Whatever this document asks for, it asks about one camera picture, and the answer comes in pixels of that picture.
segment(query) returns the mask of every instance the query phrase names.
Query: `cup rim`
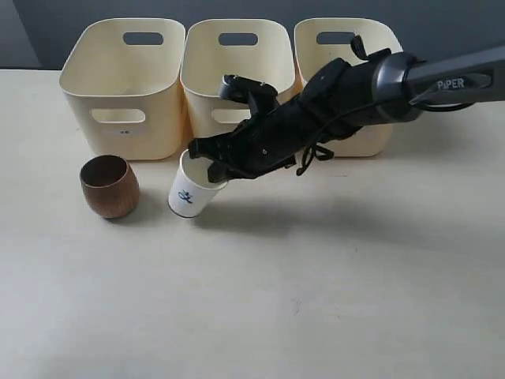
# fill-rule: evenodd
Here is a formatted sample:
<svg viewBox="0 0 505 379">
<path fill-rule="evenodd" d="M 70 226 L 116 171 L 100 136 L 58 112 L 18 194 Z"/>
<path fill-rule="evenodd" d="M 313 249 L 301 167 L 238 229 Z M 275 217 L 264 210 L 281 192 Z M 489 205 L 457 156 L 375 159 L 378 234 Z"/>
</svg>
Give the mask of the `cup rim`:
<svg viewBox="0 0 505 379">
<path fill-rule="evenodd" d="M 210 188 L 210 187 L 205 187 L 205 186 L 201 186 L 200 184 L 196 183 L 194 180 L 192 180 L 185 172 L 185 169 L 184 169 L 184 166 L 182 165 L 182 160 L 189 155 L 189 150 L 186 149 L 184 152 L 182 152 L 181 154 L 181 157 L 179 158 L 179 167 L 181 168 L 181 172 L 182 174 L 184 175 L 184 177 L 186 179 L 188 179 L 195 187 L 198 187 L 202 190 L 207 190 L 207 191 L 220 191 L 222 190 L 224 187 L 226 187 L 226 185 L 228 184 L 228 180 L 225 181 L 224 183 L 221 183 L 219 186 L 216 186 L 214 188 Z"/>
<path fill-rule="evenodd" d="M 86 166 L 92 164 L 93 162 L 95 162 L 98 159 L 103 159 L 104 157 L 114 157 L 114 158 L 120 159 L 125 164 L 125 166 L 126 166 L 125 172 L 124 172 L 124 174 L 118 180 L 116 180 L 116 181 L 114 181 L 114 182 L 112 182 L 110 184 L 106 184 L 105 186 L 93 186 L 93 185 L 89 184 L 87 181 L 84 180 L 84 178 L 82 177 L 83 176 L 83 171 L 86 168 Z M 108 188 L 108 187 L 115 186 L 121 180 L 123 180 L 125 178 L 125 176 L 128 174 L 129 170 L 131 170 L 131 168 L 130 168 L 130 165 L 128 164 L 128 162 L 126 161 L 126 159 L 121 158 L 120 156 L 115 156 L 114 154 L 104 154 L 104 155 L 101 155 L 101 156 L 96 156 L 95 158 L 92 158 L 88 162 L 86 162 L 83 165 L 83 167 L 80 168 L 79 179 L 80 179 L 80 182 L 83 183 L 88 188 L 97 188 L 97 189 Z"/>
</svg>

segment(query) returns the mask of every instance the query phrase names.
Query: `robotic arm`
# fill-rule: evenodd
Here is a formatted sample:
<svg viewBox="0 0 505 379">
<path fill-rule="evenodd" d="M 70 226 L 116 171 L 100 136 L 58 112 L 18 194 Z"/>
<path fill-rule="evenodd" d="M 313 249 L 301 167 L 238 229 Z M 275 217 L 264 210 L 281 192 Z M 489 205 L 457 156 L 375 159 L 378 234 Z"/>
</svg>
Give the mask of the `robotic arm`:
<svg viewBox="0 0 505 379">
<path fill-rule="evenodd" d="M 505 99 L 505 46 L 434 63 L 389 49 L 367 55 L 360 36 L 351 48 L 364 63 L 329 62 L 282 105 L 269 84 L 225 75 L 219 96 L 248 104 L 251 118 L 233 132 L 190 142 L 191 158 L 214 162 L 209 181 L 254 179 L 292 167 L 294 154 L 304 149 L 301 175 L 314 158 L 333 157 L 320 144 L 345 140 L 363 126 L 410 122 L 423 111 L 456 111 Z"/>
</svg>

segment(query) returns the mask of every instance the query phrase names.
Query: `blue logo on cup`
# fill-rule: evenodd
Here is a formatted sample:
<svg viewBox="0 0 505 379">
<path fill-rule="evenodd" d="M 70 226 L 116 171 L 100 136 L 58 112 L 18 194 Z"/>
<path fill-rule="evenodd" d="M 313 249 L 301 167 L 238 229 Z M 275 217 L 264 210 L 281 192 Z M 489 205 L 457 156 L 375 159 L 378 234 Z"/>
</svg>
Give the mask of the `blue logo on cup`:
<svg viewBox="0 0 505 379">
<path fill-rule="evenodd" d="M 179 191 L 178 192 L 179 198 L 181 200 L 187 201 L 188 204 L 192 204 L 193 202 L 190 200 L 193 196 L 188 192 L 188 191 Z"/>
</svg>

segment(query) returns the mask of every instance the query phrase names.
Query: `wooden cup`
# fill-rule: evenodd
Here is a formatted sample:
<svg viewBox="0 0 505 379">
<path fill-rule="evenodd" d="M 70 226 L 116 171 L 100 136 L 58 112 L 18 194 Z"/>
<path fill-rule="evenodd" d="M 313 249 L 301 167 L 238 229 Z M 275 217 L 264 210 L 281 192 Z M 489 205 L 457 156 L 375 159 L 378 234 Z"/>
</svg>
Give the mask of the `wooden cup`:
<svg viewBox="0 0 505 379">
<path fill-rule="evenodd" d="M 80 169 L 89 207 L 106 219 L 125 216 L 137 206 L 140 189 L 131 166 L 119 156 L 97 156 Z"/>
</svg>

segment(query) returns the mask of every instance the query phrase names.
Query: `gray wall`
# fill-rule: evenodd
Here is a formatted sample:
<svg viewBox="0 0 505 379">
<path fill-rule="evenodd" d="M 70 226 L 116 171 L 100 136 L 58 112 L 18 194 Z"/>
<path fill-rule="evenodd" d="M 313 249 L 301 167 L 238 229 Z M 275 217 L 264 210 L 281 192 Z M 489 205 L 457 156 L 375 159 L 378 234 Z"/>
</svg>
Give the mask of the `gray wall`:
<svg viewBox="0 0 505 379">
<path fill-rule="evenodd" d="M 444 58 L 501 42 L 503 0 L 14 0 L 44 67 L 62 67 L 83 29 L 108 17 L 262 17 L 295 24 L 310 17 L 368 17 L 388 24 L 405 50 Z"/>
<path fill-rule="evenodd" d="M 0 0 L 0 67 L 39 67 L 12 0 Z"/>
</svg>

